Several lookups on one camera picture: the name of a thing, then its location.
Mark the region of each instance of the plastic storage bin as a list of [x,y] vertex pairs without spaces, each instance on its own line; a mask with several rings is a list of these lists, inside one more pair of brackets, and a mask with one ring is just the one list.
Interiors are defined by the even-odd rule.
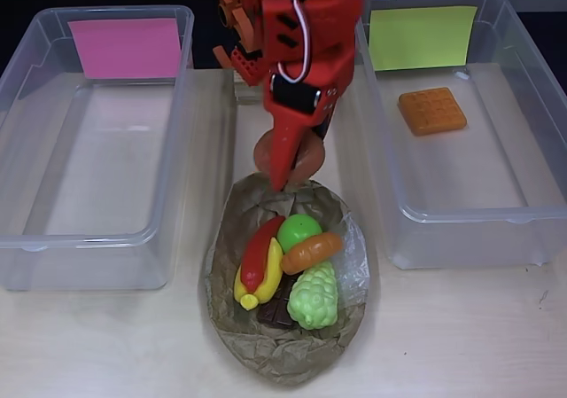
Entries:
[[[175,18],[176,78],[86,79],[73,20]],[[170,272],[190,115],[193,15],[181,6],[53,9],[0,80],[0,284],[152,289]]]
[[[473,5],[467,65],[375,72],[371,10]],[[357,38],[386,250],[403,269],[541,264],[567,246],[567,99],[508,0],[365,0]],[[447,86],[468,119],[414,137],[400,94]]]

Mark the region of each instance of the brown paper bag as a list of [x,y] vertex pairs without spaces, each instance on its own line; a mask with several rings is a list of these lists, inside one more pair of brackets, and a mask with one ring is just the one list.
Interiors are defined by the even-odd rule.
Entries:
[[[313,216],[323,230],[339,234],[344,250],[330,260],[338,281],[338,321],[318,331],[286,331],[256,320],[233,297],[233,284],[245,246],[275,213]],[[273,192],[261,174],[233,185],[221,227],[206,256],[207,306],[214,329],[244,366],[276,383],[295,386],[332,365],[353,339],[364,315],[369,268],[361,229],[345,203],[316,182],[296,191]]]

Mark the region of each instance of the yellow sticky note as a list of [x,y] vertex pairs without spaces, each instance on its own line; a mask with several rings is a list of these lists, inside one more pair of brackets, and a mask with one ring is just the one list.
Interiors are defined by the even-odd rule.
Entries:
[[476,12],[476,6],[373,11],[369,50],[374,69],[465,65]]

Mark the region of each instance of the toy waffle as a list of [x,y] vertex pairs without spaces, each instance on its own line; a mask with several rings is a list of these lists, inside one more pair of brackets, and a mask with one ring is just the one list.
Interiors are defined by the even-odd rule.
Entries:
[[416,136],[463,129],[467,118],[449,88],[400,95],[400,110]]

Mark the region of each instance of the pink sticky note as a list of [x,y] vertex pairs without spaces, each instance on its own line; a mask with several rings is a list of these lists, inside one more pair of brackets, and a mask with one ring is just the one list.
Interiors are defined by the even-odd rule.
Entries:
[[181,45],[175,19],[70,21],[90,79],[176,77]]

